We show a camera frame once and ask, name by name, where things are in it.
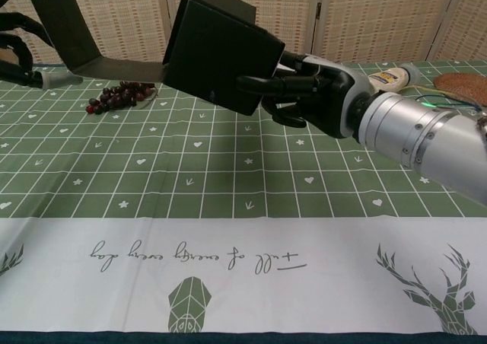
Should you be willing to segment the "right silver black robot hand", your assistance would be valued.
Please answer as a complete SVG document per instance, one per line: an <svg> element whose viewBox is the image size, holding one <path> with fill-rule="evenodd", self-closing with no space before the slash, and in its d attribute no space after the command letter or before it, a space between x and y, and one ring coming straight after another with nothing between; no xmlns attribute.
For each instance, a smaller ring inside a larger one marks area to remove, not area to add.
<svg viewBox="0 0 487 344"><path fill-rule="evenodd" d="M262 108L283 126L304 128L309 123L336 139L353 134L349 116L355 105L373 95L366 75L317 56L288 51L283 52L279 67L271 78L237 77L237 89L260 96Z"/></svg>

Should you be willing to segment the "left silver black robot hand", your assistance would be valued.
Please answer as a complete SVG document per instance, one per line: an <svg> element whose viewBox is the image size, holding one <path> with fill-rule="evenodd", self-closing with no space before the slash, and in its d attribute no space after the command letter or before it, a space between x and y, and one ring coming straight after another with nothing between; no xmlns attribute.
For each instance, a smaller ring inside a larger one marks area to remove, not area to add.
<svg viewBox="0 0 487 344"><path fill-rule="evenodd" d="M1 0L5 6L10 0ZM71 23L62 23L62 17L68 17L68 11L62 6L74 0L30 0L39 17L35 20L18 11L1 11L1 48L10 50L17 57L17 62L1 61L1 80L43 90L63 88L81 84L84 79L67 70L63 73L48 74L33 69L33 55L28 45L20 36L13 34L15 29L22 29L40 38L58 54L64 50L67 27Z"/></svg>

